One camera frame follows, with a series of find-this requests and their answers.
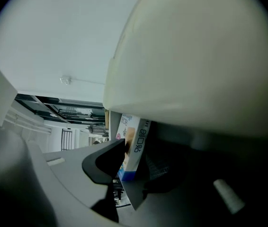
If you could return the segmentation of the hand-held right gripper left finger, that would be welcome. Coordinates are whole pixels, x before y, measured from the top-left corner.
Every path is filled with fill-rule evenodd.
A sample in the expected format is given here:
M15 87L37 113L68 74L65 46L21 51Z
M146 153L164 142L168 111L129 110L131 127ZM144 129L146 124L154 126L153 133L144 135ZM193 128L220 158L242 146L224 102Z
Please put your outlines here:
M119 222L113 179L125 158L124 148L124 140L52 153L28 147L57 223Z

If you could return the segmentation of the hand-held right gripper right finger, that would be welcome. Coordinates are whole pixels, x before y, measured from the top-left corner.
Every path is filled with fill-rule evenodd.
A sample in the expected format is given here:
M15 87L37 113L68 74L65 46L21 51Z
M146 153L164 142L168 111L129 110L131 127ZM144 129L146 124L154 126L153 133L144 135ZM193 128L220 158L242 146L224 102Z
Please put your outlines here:
M130 227L233 227L232 214L214 186L224 180L245 195L250 150L240 146L194 149L183 145L149 145L135 179L126 183L134 208L124 214Z

